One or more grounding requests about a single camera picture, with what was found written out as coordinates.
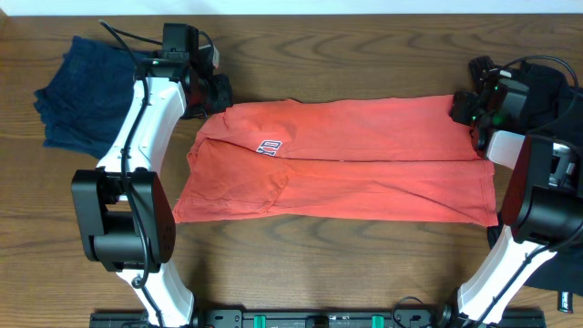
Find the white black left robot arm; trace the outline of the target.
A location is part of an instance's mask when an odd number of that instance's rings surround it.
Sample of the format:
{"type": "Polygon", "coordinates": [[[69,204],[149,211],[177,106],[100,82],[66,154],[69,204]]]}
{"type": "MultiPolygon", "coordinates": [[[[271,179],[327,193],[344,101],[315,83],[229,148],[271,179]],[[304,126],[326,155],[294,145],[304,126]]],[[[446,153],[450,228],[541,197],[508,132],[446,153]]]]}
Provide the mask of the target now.
{"type": "Polygon", "coordinates": [[[205,77],[155,62],[133,87],[114,144],[94,169],[71,183],[84,253],[126,282],[144,306],[138,312],[92,313],[92,327],[201,327],[196,299],[172,259],[176,223],[159,173],[181,118],[206,117],[232,105],[224,74],[205,77]]]}

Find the orange printed t-shirt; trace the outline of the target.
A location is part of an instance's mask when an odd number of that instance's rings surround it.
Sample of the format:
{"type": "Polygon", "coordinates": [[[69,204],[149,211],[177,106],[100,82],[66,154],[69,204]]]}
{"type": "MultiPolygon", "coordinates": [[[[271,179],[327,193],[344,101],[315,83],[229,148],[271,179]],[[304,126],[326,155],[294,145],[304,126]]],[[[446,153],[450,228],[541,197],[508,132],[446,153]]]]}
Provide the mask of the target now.
{"type": "Polygon", "coordinates": [[[494,166],[451,96],[245,103],[209,118],[177,222],[291,214],[494,226],[494,166]]]}

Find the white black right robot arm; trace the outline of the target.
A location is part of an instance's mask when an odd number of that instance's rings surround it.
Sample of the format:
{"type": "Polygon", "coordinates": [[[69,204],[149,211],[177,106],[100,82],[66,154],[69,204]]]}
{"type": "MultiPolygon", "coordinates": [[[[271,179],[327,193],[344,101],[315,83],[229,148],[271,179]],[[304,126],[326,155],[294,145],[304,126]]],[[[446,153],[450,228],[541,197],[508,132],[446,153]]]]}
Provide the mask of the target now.
{"type": "Polygon", "coordinates": [[[582,247],[582,138],[577,91],[567,108],[531,128],[529,91],[495,87],[454,95],[452,120],[471,128],[483,158],[512,169],[498,213],[500,234],[477,272],[453,294],[438,327],[493,327],[514,295],[546,262],[582,247]]]}

